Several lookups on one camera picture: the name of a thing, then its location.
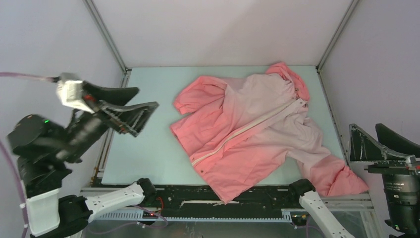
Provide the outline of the pink zip-up jacket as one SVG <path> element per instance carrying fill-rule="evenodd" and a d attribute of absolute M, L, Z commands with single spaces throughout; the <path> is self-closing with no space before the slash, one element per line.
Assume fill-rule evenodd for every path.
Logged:
<path fill-rule="evenodd" d="M 246 78 L 200 76 L 174 101 L 170 130 L 197 174 L 229 203 L 285 163 L 297 161 L 321 196 L 360 194 L 367 184 L 323 144 L 310 94 L 286 63 Z"/>

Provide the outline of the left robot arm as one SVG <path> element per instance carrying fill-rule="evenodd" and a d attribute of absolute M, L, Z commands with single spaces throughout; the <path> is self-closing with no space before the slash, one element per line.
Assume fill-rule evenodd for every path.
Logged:
<path fill-rule="evenodd" d="M 65 238 L 103 214 L 156 202 L 156 189 L 147 178 L 99 196 L 58 195 L 62 180 L 71 174 L 66 164 L 80 163 L 81 156 L 109 129 L 140 134 L 158 103 L 129 105 L 138 93 L 137 87 L 105 88 L 82 80 L 59 80 L 58 97 L 73 109 L 69 125 L 32 114 L 8 135 L 18 157 L 31 237 Z"/>

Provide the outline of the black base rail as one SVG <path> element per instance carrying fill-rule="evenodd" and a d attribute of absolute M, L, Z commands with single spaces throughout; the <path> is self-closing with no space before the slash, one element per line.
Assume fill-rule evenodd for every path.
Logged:
<path fill-rule="evenodd" d="M 141 204 L 163 209 L 165 217 L 280 218 L 303 209 L 287 185 L 254 186 L 227 204 L 207 185 L 156 185 L 156 190 Z"/>

